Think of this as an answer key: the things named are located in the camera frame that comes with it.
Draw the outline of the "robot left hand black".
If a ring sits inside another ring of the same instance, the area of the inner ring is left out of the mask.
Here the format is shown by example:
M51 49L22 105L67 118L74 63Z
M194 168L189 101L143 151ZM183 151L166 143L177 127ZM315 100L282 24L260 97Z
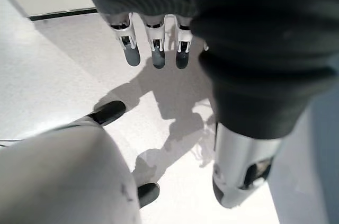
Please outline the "robot left hand black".
M216 114L213 190L233 208L267 179L284 137L332 85L338 0L92 0L112 22L135 12L190 18Z

